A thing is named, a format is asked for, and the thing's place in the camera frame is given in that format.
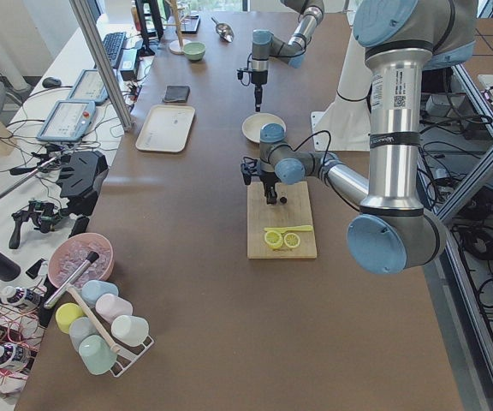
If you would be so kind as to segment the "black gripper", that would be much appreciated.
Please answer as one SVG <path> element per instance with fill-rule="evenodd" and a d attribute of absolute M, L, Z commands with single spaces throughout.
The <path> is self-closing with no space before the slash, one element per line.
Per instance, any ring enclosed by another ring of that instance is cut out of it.
<path fill-rule="evenodd" d="M 262 173 L 259 179 L 264 185 L 266 204 L 276 204 L 276 184 L 279 182 L 279 178 L 276 176 L 275 173 Z"/>
<path fill-rule="evenodd" d="M 261 111 L 262 97 L 263 97 L 263 82 L 254 82 L 254 97 L 255 97 L 255 111 Z"/>

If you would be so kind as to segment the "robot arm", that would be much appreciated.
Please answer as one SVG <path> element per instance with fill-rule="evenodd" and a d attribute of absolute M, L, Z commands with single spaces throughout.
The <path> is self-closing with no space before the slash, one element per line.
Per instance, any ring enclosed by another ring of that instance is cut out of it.
<path fill-rule="evenodd" d="M 443 250 L 445 228 L 416 194 L 422 74 L 467 61 L 473 53 L 474 1 L 364 1 L 353 37 L 371 71 L 368 176 L 330 152 L 298 152 L 275 123 L 260 131 L 259 157 L 243 168 L 257 176 L 269 203 L 277 183 L 316 176 L 359 209 L 347 229 L 356 262 L 376 274 L 425 265 Z"/>
<path fill-rule="evenodd" d="M 254 85 L 256 112 L 261 111 L 263 86 L 268 81 L 270 58 L 274 57 L 298 68 L 315 29 L 324 19 L 323 1 L 282 1 L 282 4 L 299 13 L 298 26 L 290 40 L 283 41 L 269 30 L 257 29 L 252 32 L 252 51 L 246 71 Z"/>

